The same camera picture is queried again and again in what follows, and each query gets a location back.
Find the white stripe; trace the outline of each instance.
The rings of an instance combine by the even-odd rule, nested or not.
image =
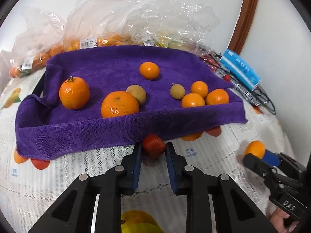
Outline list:
[[[255,87],[253,83],[243,74],[240,69],[238,69],[230,60],[228,60],[225,56],[222,56],[220,61],[224,59],[225,62],[227,62],[233,69],[236,71],[252,88]]]

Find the purple towel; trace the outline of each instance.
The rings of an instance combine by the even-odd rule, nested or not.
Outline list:
[[[151,61],[160,76],[146,80],[139,73],[141,63]],[[59,88],[70,76],[83,78],[91,97],[79,110],[68,110],[59,100]],[[246,123],[242,100],[226,89],[230,103],[182,108],[170,96],[172,83],[190,92],[201,80],[209,90],[232,84],[217,78],[195,55],[185,51],[146,46],[111,46],[59,54],[48,61],[43,98],[27,96],[20,104],[15,123],[17,151],[21,156],[50,160],[89,149],[134,144],[150,133],[164,140],[194,134],[226,123]],[[142,86],[147,100],[140,112],[104,119],[100,108],[112,91]]]

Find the brown wooden trim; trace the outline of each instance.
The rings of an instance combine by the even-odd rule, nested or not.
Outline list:
[[[258,0],[243,0],[240,16],[236,23],[228,48],[240,54],[251,28]]]

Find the human hand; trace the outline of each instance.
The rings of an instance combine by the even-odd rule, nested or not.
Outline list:
[[[284,219],[289,218],[289,214],[284,212],[282,209],[277,208],[270,219],[271,224],[276,228],[278,233],[290,233],[299,223],[298,221],[293,222],[288,228],[284,226]]]

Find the metal screw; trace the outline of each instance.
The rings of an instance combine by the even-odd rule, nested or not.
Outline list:
[[[115,171],[117,171],[117,172],[122,172],[122,171],[124,170],[124,166],[118,165],[118,166],[116,166],[114,169],[115,169]]]
[[[186,165],[184,168],[185,168],[185,170],[186,170],[187,172],[191,172],[191,171],[194,170],[194,167],[191,166],[191,165]]]
[[[229,179],[230,179],[230,177],[229,177],[228,174],[222,174],[222,175],[220,175],[220,178],[221,178],[222,180],[229,180]]]
[[[87,180],[87,178],[88,178],[88,175],[86,173],[83,173],[79,176],[79,180],[81,181]]]

